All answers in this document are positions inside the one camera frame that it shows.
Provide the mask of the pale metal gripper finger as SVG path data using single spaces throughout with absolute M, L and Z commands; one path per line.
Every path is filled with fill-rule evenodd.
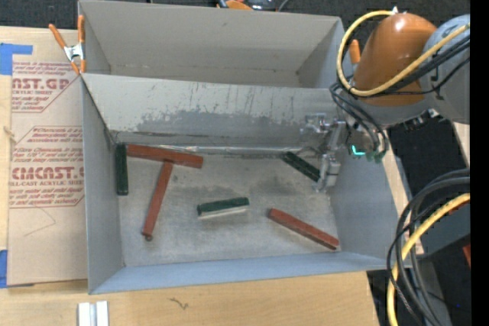
M 335 186 L 341 169 L 341 163 L 335 154 L 323 154 L 320 160 L 319 178 L 313 185 L 316 192 L 325 192 Z
M 300 132 L 306 134 L 327 134 L 334 126 L 334 121 L 326 113 L 307 114 L 301 125 Z

